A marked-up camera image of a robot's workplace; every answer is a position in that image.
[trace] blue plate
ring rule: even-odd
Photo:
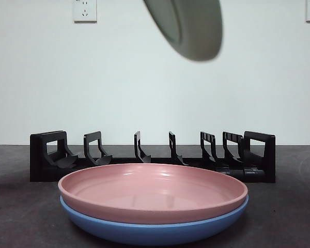
[[[102,239],[132,245],[174,245],[208,238],[232,225],[246,208],[248,199],[247,196],[243,204],[232,212],[215,218],[177,224],[147,225],[93,218],[73,210],[60,197],[71,221],[81,229]]]

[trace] black dish rack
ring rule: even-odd
[[[89,152],[89,143],[98,141],[101,157],[93,158]],[[250,140],[264,142],[263,157],[250,150]],[[57,141],[57,151],[47,152],[47,143]],[[235,157],[227,147],[227,141],[238,144]],[[210,144],[210,153],[205,142]],[[30,136],[30,181],[58,181],[68,173],[93,166],[122,163],[159,163],[192,166],[224,173],[243,182],[275,182],[275,136],[271,134],[245,131],[244,136],[223,132],[224,157],[216,155],[216,142],[213,134],[200,133],[202,157],[183,158],[177,154],[176,136],[169,132],[169,158],[153,158],[147,155],[141,146],[140,131],[134,134],[134,158],[116,158],[108,154],[103,146],[101,132],[84,135],[84,158],[74,155],[68,148],[67,133],[52,131],[31,134]]]

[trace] plate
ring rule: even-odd
[[[72,209],[102,220],[171,224],[206,220],[239,207],[247,187],[206,169],[113,164],[70,173],[58,183]]]
[[[215,218],[178,224],[127,224],[89,217],[70,208],[60,197],[69,218],[84,231],[99,238],[131,245],[175,245],[215,235],[233,224],[243,213],[248,196],[237,209]]]

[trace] pink plate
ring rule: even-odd
[[[134,224],[200,221],[238,208],[247,196],[239,180],[171,164],[113,164],[61,178],[68,206],[102,220]]]

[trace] gray table surface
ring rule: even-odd
[[[82,156],[81,146],[69,146]],[[106,146],[132,157],[132,146]],[[154,157],[167,146],[144,146]],[[252,147],[261,153],[262,147]],[[179,146],[185,157],[198,146]],[[247,183],[250,201],[227,230],[177,247],[310,247],[310,146],[277,146],[277,183]],[[56,182],[29,182],[29,146],[0,146],[0,247],[132,247],[96,238],[69,221]]]

